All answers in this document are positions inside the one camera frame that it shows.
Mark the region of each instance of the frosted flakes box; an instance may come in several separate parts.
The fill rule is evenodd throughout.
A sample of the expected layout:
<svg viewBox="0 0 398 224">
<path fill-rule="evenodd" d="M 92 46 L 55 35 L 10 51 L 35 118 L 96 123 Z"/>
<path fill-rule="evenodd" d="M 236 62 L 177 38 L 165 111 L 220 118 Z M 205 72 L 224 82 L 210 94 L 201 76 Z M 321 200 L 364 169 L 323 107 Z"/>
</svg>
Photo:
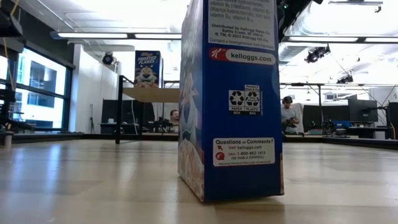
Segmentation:
<svg viewBox="0 0 398 224">
<path fill-rule="evenodd" d="M 134 87 L 159 88 L 162 86 L 162 56 L 160 51 L 136 51 Z"/>
</svg>

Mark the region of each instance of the person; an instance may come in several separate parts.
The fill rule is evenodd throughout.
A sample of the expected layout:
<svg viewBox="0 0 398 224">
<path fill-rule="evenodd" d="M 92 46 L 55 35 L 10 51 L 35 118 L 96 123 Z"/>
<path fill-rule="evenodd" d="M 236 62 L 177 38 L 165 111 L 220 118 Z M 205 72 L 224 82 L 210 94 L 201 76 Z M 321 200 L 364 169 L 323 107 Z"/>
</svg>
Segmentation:
<svg viewBox="0 0 398 224">
<path fill-rule="evenodd" d="M 178 113 L 178 110 L 172 110 L 170 112 L 170 122 L 174 125 L 178 125 L 180 122 L 180 115 Z"/>
<path fill-rule="evenodd" d="M 300 123 L 296 111 L 290 107 L 292 103 L 293 99 L 290 96 L 285 96 L 282 100 L 282 127 L 283 132 L 287 134 L 297 134 L 296 124 Z"/>
<path fill-rule="evenodd" d="M 172 123 L 172 127 L 170 127 L 170 132 L 178 132 L 178 125 L 180 123 L 180 114 L 178 110 L 172 110 L 170 112 L 170 123 Z"/>
</svg>

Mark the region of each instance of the fluorescent light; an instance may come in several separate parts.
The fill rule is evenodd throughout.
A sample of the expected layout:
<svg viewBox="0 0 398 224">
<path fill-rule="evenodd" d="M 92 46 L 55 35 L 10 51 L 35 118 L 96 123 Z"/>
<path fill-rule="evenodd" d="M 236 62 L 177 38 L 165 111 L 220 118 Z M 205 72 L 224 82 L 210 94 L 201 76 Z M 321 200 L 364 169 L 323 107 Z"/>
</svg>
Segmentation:
<svg viewBox="0 0 398 224">
<path fill-rule="evenodd" d="M 181 34 L 135 34 L 136 39 L 181 40 Z"/>
<path fill-rule="evenodd" d="M 368 37 L 365 42 L 390 42 L 398 43 L 397 37 Z"/>
<path fill-rule="evenodd" d="M 80 39 L 127 39 L 127 34 L 112 33 L 58 33 L 63 38 L 80 38 Z"/>
<path fill-rule="evenodd" d="M 351 5 L 351 6 L 380 6 L 382 1 L 330 1 L 329 4 L 334 5 Z"/>
<path fill-rule="evenodd" d="M 301 41 L 301 42 L 356 42 L 357 37 L 289 37 L 288 41 Z"/>
<path fill-rule="evenodd" d="M 345 84 L 332 84 L 326 83 L 325 86 L 362 86 L 362 87 L 394 87 L 394 84 L 355 84 L 355 83 L 345 83 Z"/>
</svg>

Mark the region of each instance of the table surface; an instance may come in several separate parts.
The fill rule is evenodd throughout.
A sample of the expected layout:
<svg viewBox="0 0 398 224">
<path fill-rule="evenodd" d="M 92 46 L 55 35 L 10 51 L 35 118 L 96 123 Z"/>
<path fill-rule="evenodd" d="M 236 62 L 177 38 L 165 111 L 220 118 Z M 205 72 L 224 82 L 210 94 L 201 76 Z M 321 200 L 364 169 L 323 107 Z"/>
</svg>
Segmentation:
<svg viewBox="0 0 398 224">
<path fill-rule="evenodd" d="M 398 223 L 395 151 L 285 143 L 284 196 L 204 205 L 177 174 L 177 142 L 121 143 L 0 150 L 0 223 Z"/>
</svg>

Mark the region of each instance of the recycling symbol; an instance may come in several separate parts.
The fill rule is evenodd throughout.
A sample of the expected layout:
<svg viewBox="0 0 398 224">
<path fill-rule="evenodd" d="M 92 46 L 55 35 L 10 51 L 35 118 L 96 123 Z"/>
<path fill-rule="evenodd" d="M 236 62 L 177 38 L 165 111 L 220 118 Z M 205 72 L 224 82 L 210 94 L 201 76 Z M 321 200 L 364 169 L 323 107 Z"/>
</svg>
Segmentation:
<svg viewBox="0 0 398 224">
<path fill-rule="evenodd" d="M 260 98 L 258 92 L 246 92 L 246 105 L 247 106 L 259 106 Z"/>
<path fill-rule="evenodd" d="M 233 106 L 242 106 L 244 102 L 242 91 L 232 91 L 229 94 L 229 102 Z"/>
</svg>

